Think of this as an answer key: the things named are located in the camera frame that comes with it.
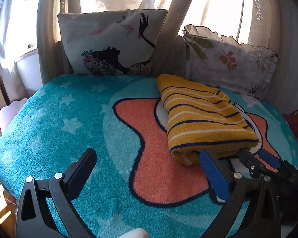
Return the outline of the white gloved left hand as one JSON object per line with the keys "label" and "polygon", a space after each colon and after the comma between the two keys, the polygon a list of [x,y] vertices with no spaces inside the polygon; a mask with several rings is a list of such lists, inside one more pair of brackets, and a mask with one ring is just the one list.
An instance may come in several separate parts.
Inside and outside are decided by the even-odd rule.
{"label": "white gloved left hand", "polygon": [[118,238],[149,238],[149,233],[142,229],[142,228],[136,228],[131,231],[128,231],[127,233],[120,235]]}

